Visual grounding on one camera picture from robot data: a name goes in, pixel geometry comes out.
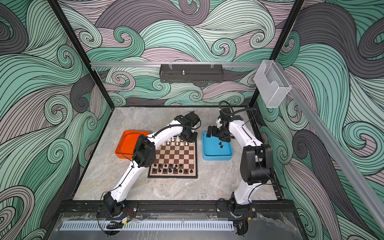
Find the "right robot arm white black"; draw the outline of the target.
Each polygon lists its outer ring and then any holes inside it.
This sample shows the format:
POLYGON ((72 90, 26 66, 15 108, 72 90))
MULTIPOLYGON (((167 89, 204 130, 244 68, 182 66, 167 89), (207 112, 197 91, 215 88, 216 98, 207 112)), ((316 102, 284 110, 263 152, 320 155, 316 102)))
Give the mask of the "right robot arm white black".
POLYGON ((261 186, 272 180, 274 174, 273 150, 263 144, 247 128, 239 113, 252 110, 246 108, 234 111, 227 101, 219 102, 220 115, 215 126, 209 126, 206 137, 216 137, 229 143, 235 139, 243 148, 240 163, 242 181, 230 198, 230 211, 240 216, 251 209, 252 197, 261 186))

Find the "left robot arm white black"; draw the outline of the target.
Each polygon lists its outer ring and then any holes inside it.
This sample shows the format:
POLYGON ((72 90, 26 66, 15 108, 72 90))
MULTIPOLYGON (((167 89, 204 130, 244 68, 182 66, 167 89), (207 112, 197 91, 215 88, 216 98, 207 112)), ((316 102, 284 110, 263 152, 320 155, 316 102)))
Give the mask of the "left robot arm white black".
POLYGON ((133 156, 130 158, 130 166, 116 186, 103 196, 103 208, 111 217, 121 215, 124 208, 123 203, 135 181, 146 168, 155 162, 157 148, 174 136, 180 136, 185 142, 194 143, 198 136, 195 130, 199 128, 200 122, 199 116, 192 111, 185 116, 176 116, 167 126, 155 133, 146 136, 139 134, 133 156))

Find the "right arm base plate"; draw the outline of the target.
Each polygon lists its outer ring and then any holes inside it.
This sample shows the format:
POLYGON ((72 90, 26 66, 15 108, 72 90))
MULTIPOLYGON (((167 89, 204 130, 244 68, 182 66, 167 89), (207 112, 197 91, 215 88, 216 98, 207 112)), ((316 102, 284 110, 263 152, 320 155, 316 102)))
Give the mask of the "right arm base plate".
POLYGON ((248 219, 256 215, 256 208, 252 204, 239 205, 233 199, 217 201, 216 208, 218 218, 248 219))

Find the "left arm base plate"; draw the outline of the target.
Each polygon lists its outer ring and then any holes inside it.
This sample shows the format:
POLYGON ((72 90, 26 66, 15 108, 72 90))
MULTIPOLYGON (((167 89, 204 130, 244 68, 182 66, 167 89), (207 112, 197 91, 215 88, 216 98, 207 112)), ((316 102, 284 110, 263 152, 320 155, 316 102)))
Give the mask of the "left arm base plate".
POLYGON ((138 202, 136 201, 124 201, 113 207, 103 202, 98 208, 97 218, 122 219, 125 217, 135 217, 137 209, 138 202))

